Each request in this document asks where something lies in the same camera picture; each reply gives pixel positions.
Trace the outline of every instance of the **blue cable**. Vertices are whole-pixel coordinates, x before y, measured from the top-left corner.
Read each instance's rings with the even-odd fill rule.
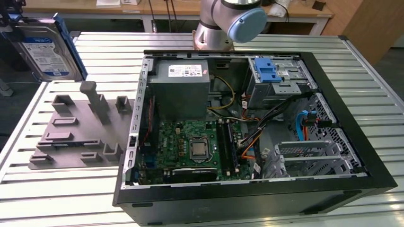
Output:
[[[300,141],[304,141],[304,135],[302,135],[302,131],[301,131],[301,127],[300,127],[300,122],[301,122],[301,118],[304,116],[308,116],[309,112],[306,110],[302,110],[297,116],[296,116],[296,134],[297,134],[297,138]]]

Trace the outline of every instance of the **motherboard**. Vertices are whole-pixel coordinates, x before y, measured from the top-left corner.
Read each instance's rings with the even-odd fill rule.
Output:
[[[220,134],[221,127],[229,130],[230,140]],[[248,162],[237,162],[236,142],[241,137],[238,122],[160,122],[157,154],[145,157],[146,163],[154,163],[148,180],[165,183],[174,175],[180,175],[181,183],[249,179]]]

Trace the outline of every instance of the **white desk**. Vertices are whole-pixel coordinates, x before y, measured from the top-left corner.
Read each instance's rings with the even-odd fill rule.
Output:
[[[81,33],[77,51],[105,98],[134,98],[144,49],[192,49],[190,34]],[[349,42],[337,37],[261,35],[236,50],[313,52],[398,187],[328,214],[200,223],[189,226],[290,227],[404,225],[404,104]],[[0,222],[5,226],[132,227],[112,207],[117,166],[29,170],[54,95],[85,99],[78,83],[42,83],[0,154]]]

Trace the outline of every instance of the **power supply label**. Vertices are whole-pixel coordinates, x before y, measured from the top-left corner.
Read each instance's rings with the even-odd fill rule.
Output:
[[[168,67],[168,77],[201,77],[201,65],[170,65]]]
[[[26,37],[22,45],[38,69],[49,76],[66,76],[69,69],[49,38]]]

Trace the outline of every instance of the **ram slot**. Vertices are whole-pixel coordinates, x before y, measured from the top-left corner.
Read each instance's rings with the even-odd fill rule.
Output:
[[[216,123],[216,133],[221,172],[224,175],[229,176],[230,174],[238,172],[238,164],[232,129],[228,122],[218,121]]]

